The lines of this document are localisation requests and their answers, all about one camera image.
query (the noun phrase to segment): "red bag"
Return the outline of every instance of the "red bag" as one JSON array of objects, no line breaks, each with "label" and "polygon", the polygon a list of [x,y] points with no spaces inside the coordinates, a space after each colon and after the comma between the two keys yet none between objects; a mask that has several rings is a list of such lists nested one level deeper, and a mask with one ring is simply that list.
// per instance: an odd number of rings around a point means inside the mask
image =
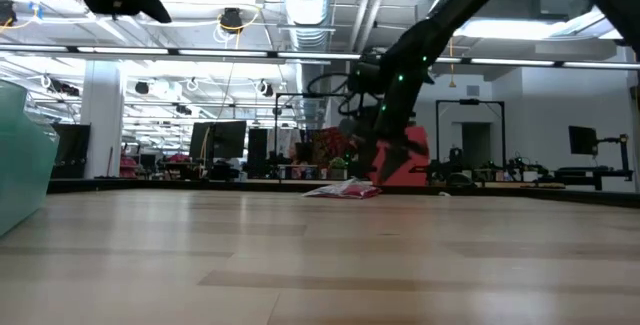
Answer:
[{"label": "red bag", "polygon": [[340,184],[323,186],[319,189],[309,191],[302,196],[328,197],[338,199],[368,199],[380,194],[382,190],[375,186],[366,185],[362,181],[353,178]]}]

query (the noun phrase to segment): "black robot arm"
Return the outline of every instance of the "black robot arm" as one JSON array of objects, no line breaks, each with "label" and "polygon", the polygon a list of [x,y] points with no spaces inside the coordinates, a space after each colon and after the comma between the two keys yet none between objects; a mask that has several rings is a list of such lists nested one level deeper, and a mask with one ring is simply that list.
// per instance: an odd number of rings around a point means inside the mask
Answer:
[{"label": "black robot arm", "polygon": [[[404,126],[411,116],[427,71],[456,29],[489,0],[448,0],[430,17],[407,30],[381,57],[372,71],[367,61],[354,67],[352,92],[384,94],[373,122],[377,138],[404,139]],[[640,6],[637,0],[593,0],[634,51],[640,53]]]}]

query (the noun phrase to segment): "light wood flooring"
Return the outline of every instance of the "light wood flooring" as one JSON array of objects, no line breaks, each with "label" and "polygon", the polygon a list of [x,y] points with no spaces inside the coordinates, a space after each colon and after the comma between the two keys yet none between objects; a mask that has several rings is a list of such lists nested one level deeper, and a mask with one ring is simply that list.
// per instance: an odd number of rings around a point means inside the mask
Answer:
[{"label": "light wood flooring", "polygon": [[2,325],[640,324],[640,211],[525,198],[52,195]]}]

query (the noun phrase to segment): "ceiling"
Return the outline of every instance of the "ceiling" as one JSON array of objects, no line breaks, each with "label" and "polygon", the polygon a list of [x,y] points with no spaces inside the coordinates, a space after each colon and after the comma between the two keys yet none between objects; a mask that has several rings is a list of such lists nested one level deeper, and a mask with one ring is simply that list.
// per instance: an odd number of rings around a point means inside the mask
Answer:
[{"label": "ceiling", "polygon": [[[81,0],[13,1],[18,13],[17,24],[28,25],[20,29],[0,30],[1,43],[263,50],[292,48],[290,31],[283,28],[284,25],[288,25],[283,0],[161,0],[173,18],[171,24],[159,24],[145,15],[123,17],[113,21],[110,17],[93,15]],[[500,17],[509,19],[509,16],[523,6],[522,1],[524,0],[495,0],[493,7],[487,5],[483,9],[483,14],[491,14],[494,20]],[[432,0],[382,0],[375,26],[366,41],[366,48],[386,48],[392,45],[405,29],[423,17],[425,9],[428,10],[431,3]],[[567,5],[563,11],[573,11],[576,6]],[[239,35],[224,34],[218,28],[218,17],[228,7],[240,8],[244,22],[252,22]],[[495,8],[504,10],[504,14],[496,13]],[[331,32],[328,49],[331,52],[350,52],[349,40],[358,12],[358,0],[332,0],[330,10],[330,23],[334,31]],[[607,59],[615,53],[615,45],[611,40],[599,39],[612,31],[606,19],[600,19],[595,24],[579,29],[580,31],[572,31],[570,37],[562,33],[563,29],[569,29],[569,25],[580,25],[580,21],[589,20],[587,17],[593,16],[594,13],[597,15],[597,9],[590,8],[586,13],[578,13],[572,17],[578,19],[573,23],[568,22],[570,18],[555,19],[553,22],[561,23],[557,29],[562,36],[553,41],[468,36],[469,33],[460,31],[457,33],[458,36],[452,39],[451,47],[446,49],[445,53],[487,58]],[[34,99],[66,98],[65,95],[54,94],[43,88],[42,75],[63,80],[82,90],[84,64],[82,59],[6,55],[0,58],[0,77],[27,87]],[[339,62],[333,62],[331,65],[331,69],[343,66]],[[258,118],[262,119],[262,123],[270,124],[269,119],[272,119],[273,115],[267,107],[273,106],[274,100],[258,94],[255,84],[264,79],[272,84],[276,91],[296,92],[299,88],[293,62],[232,64],[126,60],[122,61],[121,66],[130,77],[127,101],[173,100],[163,98],[166,95],[162,94],[142,96],[134,90],[138,81],[166,81],[182,87],[181,101],[214,104],[193,107],[197,110],[197,116],[203,119],[235,116],[252,120]],[[436,65],[433,71],[436,75],[448,74],[450,67]],[[504,70],[496,67],[459,65],[455,71],[459,74],[483,75],[486,80],[491,80]],[[219,106],[221,102],[252,104],[254,108],[222,108]],[[285,110],[283,117],[290,119],[291,125],[295,125],[294,119],[300,119],[302,105],[299,105],[298,100],[292,100],[290,104],[292,109]],[[79,113],[79,105],[75,104],[44,104],[40,105],[40,108],[45,112],[60,114],[67,120],[73,118],[73,114]],[[324,108],[318,106],[317,109],[318,118],[322,118]],[[131,123],[136,122],[133,117],[178,116],[175,109],[166,106],[127,106],[125,112],[126,116],[132,117],[131,121],[128,121]],[[148,132],[145,133],[145,137],[153,137],[155,131],[167,138],[166,131],[160,131],[157,126],[140,128],[143,130],[131,125],[125,130],[132,135],[133,130],[138,130],[139,133]],[[180,135],[188,132],[188,125],[182,125],[178,130],[170,131],[170,134]]]}]

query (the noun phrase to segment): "doorway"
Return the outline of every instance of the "doorway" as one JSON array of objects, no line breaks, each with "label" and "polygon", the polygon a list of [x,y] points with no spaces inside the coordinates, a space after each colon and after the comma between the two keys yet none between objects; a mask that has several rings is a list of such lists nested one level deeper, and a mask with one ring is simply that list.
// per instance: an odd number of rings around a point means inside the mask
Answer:
[{"label": "doorway", "polygon": [[467,165],[476,169],[491,160],[491,124],[462,123],[462,151]]}]

